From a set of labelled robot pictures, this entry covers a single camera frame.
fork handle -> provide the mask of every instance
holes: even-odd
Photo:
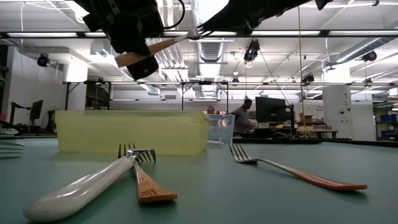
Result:
[[[138,201],[140,203],[159,202],[164,200],[177,199],[178,195],[173,193],[149,177],[139,166],[138,162],[134,161],[134,170],[137,177],[137,193]]]
[[[108,166],[86,175],[68,186],[44,195],[24,210],[34,222],[54,222],[79,211],[132,167],[132,160],[122,157]]]
[[[344,182],[338,182],[335,180],[329,180],[323,177],[318,177],[313,174],[309,174],[306,172],[302,172],[296,169],[293,169],[291,167],[287,167],[285,165],[269,161],[267,159],[256,159],[256,161],[264,162],[266,164],[272,165],[276,168],[280,168],[296,177],[299,179],[302,179],[304,181],[307,181],[311,184],[324,187],[327,189],[332,189],[332,190],[340,190],[340,191],[345,191],[345,190],[364,190],[367,189],[368,186],[366,184],[349,184],[349,183],[344,183]]]

green table surface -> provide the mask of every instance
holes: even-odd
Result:
[[[25,139],[24,155],[0,160],[0,223],[27,223],[23,208],[116,159],[59,153],[56,139]],[[266,164],[236,163],[228,148],[199,156],[159,156],[143,169],[178,193],[171,203],[140,205],[134,171],[59,223],[398,223],[398,149],[321,143],[245,144],[251,157],[321,177],[368,184],[339,193]]]

black camera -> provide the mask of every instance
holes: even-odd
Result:
[[[37,59],[37,65],[40,67],[48,67],[50,64],[50,59],[48,54],[40,54],[39,59]]]
[[[245,62],[252,62],[258,56],[258,51],[260,50],[260,44],[258,40],[251,40],[249,47],[246,49],[244,54]]]

computer monitor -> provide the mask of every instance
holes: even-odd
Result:
[[[285,100],[256,97],[256,118],[258,123],[287,121]]]
[[[40,114],[42,113],[43,100],[39,100],[33,103],[32,108],[30,109],[29,119],[34,121],[36,119],[40,119]]]

white ceramic handle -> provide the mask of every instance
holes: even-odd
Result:
[[[122,157],[105,168],[89,174],[44,195],[24,210],[24,215],[34,222],[54,222],[66,218],[83,208],[115,180],[131,169],[133,162]]]

